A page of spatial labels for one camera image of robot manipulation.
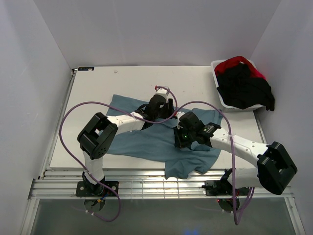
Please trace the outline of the black t shirt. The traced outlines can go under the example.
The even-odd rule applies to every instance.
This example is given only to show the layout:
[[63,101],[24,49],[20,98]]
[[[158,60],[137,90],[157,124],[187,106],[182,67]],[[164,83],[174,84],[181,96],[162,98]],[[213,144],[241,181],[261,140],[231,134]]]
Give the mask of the black t shirt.
[[275,109],[271,86],[262,78],[250,77],[250,70],[245,64],[227,69],[217,76],[217,82],[217,90],[228,106],[246,109],[259,104],[270,111]]

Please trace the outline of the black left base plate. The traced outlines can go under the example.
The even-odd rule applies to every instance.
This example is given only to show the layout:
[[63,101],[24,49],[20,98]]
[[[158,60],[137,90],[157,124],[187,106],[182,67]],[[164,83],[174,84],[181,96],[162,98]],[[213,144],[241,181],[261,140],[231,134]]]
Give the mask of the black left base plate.
[[[118,181],[105,181],[104,184],[118,193],[119,182]],[[76,197],[103,197],[103,196],[110,196],[115,197],[115,194],[107,189],[106,187],[102,188],[102,191],[98,192],[91,192],[88,187],[85,185],[84,181],[79,181],[76,187]]]

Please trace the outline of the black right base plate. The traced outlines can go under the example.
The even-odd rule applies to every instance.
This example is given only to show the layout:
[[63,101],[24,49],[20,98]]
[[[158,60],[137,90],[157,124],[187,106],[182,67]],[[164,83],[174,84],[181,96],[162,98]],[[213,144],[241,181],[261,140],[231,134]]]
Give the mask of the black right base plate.
[[[217,181],[205,181],[202,188],[205,189],[207,196],[232,196],[233,187],[230,182],[217,180]],[[235,196],[247,196],[249,193],[249,188],[239,188],[235,189]]]

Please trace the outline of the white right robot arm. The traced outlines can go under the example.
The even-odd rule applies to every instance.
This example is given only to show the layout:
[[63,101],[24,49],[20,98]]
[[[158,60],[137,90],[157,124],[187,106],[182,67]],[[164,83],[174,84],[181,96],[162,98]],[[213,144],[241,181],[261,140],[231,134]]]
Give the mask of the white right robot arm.
[[298,169],[285,147],[278,142],[258,143],[231,136],[215,123],[204,124],[193,112],[178,112],[174,128],[175,147],[191,148],[194,142],[220,149],[252,164],[252,168],[227,169],[220,180],[205,184],[210,195],[246,195],[249,188],[264,188],[280,195]]

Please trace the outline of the blue t shirt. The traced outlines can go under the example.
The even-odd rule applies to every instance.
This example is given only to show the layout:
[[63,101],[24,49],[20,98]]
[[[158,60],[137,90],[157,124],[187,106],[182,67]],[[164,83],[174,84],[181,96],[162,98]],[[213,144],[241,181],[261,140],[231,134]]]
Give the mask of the blue t shirt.
[[126,132],[114,137],[109,154],[125,155],[150,161],[165,163],[165,177],[186,179],[192,171],[206,173],[216,162],[220,150],[196,141],[189,148],[174,146],[176,119],[134,132]]

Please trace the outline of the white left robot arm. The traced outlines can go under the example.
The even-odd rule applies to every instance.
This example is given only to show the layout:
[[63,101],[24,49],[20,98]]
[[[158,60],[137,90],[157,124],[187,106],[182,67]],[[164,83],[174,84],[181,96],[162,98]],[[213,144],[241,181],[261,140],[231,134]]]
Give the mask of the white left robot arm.
[[167,119],[173,113],[173,99],[159,94],[130,115],[105,116],[101,112],[96,113],[77,138],[85,159],[83,182],[87,191],[95,196],[103,192],[103,156],[116,135],[147,129],[153,125],[152,121]]

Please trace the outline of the blue label sticker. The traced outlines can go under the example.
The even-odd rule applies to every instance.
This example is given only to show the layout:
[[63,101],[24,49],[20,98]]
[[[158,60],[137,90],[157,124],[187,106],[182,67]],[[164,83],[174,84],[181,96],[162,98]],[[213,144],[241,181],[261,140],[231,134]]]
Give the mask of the blue label sticker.
[[93,71],[94,67],[79,67],[78,71]]

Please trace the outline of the aluminium frame rail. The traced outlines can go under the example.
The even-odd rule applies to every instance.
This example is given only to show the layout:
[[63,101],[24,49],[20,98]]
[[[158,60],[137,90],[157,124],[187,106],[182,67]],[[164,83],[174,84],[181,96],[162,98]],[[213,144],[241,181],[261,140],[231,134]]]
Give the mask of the aluminium frame rail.
[[[204,199],[201,186],[206,180],[216,180],[223,171],[211,170],[204,175],[191,173],[188,179],[165,179],[161,170],[105,170],[106,179],[119,182],[121,199]],[[32,182],[21,234],[29,235],[42,199],[74,199],[81,169],[47,169]]]

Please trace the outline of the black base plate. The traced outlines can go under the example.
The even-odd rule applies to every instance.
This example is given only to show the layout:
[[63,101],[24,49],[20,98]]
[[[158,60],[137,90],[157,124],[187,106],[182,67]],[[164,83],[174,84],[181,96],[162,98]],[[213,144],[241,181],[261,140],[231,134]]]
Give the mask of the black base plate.
[[[205,189],[207,196],[232,196],[233,187],[230,182],[217,180],[217,181],[205,181],[202,188]],[[235,196],[247,196],[249,193],[249,188],[239,188],[235,189]]]
[[[118,193],[119,182],[118,181],[105,181],[104,184]],[[110,196],[115,197],[115,194],[107,189],[106,187],[102,188],[102,191],[98,192],[91,192],[88,187],[85,185],[84,181],[79,181],[76,187],[76,197],[103,197],[103,196]]]

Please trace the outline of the red t shirt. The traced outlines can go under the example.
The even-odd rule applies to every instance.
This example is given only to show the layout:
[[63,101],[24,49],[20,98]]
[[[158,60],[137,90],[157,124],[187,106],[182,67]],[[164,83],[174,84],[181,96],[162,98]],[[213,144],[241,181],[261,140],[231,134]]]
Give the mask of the red t shirt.
[[227,69],[235,67],[239,64],[245,64],[248,66],[248,68],[250,70],[250,77],[262,78],[262,79],[266,80],[266,78],[256,69],[256,67],[243,56],[235,56],[235,57],[229,58],[223,62],[218,63],[217,66],[214,68],[214,72],[215,72],[216,76],[218,76],[218,75],[223,74]]

